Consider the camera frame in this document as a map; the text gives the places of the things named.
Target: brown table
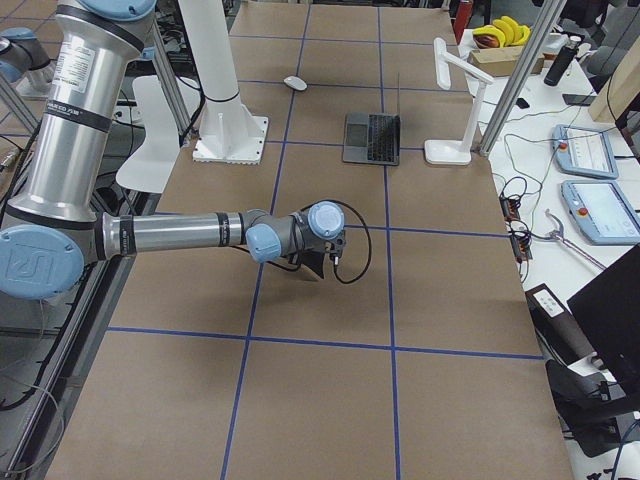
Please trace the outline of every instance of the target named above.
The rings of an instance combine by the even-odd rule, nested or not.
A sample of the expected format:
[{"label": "brown table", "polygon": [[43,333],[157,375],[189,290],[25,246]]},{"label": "brown table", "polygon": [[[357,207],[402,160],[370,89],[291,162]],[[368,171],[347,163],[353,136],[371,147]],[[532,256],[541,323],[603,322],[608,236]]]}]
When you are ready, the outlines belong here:
[{"label": "brown table", "polygon": [[[359,209],[360,282],[258,267],[237,251],[143,254],[49,479],[570,479],[486,160],[428,165],[471,98],[435,81],[439,10],[244,4],[245,104],[271,119],[259,166],[179,158],[162,212]],[[394,112],[399,167],[341,162],[347,111]],[[309,83],[293,93],[282,79]],[[347,215],[347,223],[357,221]],[[342,274],[365,261],[348,229]]]}]

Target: banana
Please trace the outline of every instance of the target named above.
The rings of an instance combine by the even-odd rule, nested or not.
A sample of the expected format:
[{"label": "banana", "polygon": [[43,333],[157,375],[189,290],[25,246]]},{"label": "banana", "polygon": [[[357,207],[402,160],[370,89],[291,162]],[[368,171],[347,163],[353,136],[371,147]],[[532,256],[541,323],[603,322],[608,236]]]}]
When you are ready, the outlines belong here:
[{"label": "banana", "polygon": [[494,27],[493,25],[485,25],[484,27],[478,27],[473,30],[474,37],[482,36],[482,35],[490,35],[495,37],[498,40],[498,45],[496,45],[496,48],[504,47],[504,44],[507,40],[502,30],[500,30],[497,27]]},{"label": "banana", "polygon": [[500,19],[500,18],[496,18],[493,21],[493,26],[498,28],[499,30],[502,30],[502,33],[504,33],[505,36],[505,42],[504,42],[504,46],[508,47],[509,45],[511,45],[513,43],[514,37],[515,37],[515,31],[513,29],[513,27],[508,24],[507,22],[505,22],[504,20]]},{"label": "banana", "polygon": [[529,27],[527,27],[526,25],[519,25],[518,27],[520,33],[522,34],[522,37],[517,42],[513,42],[514,46],[524,45],[525,43],[527,43],[527,40],[529,40],[529,37],[531,36],[531,29]]},{"label": "banana", "polygon": [[500,17],[500,20],[507,23],[513,29],[513,43],[517,42],[522,38],[522,30],[520,30],[520,25],[513,18],[503,15]]}]

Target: black cylinder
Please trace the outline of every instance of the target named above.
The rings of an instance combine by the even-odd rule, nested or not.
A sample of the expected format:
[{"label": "black cylinder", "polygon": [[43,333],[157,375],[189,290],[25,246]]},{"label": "black cylinder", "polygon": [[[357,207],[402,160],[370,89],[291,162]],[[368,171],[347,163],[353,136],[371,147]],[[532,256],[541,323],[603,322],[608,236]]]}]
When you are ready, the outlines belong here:
[{"label": "black cylinder", "polygon": [[552,87],[558,84],[564,72],[567,71],[571,60],[573,60],[576,53],[578,53],[578,45],[580,45],[581,40],[582,39],[577,36],[569,37],[569,42],[560,49],[560,53],[558,53],[558,56],[553,61],[547,76],[544,77],[544,83]]}]

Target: computer mouse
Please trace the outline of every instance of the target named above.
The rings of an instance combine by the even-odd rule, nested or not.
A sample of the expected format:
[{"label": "computer mouse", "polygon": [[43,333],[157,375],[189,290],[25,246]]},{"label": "computer mouse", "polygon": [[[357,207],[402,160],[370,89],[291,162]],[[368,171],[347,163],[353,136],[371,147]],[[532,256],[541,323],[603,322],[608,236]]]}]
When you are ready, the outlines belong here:
[{"label": "computer mouse", "polygon": [[304,92],[307,89],[307,82],[299,77],[294,77],[293,75],[291,75],[285,78],[283,81],[287,87],[293,88],[297,92]]}]

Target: lamp base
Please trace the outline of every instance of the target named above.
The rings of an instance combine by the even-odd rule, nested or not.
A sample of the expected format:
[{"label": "lamp base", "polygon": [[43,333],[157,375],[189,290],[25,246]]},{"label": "lamp base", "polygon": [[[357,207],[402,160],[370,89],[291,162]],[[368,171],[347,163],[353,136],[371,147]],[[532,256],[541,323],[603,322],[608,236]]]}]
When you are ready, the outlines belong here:
[{"label": "lamp base", "polygon": [[459,140],[427,140],[424,142],[424,156],[434,165],[469,165],[471,152],[461,152]]}]

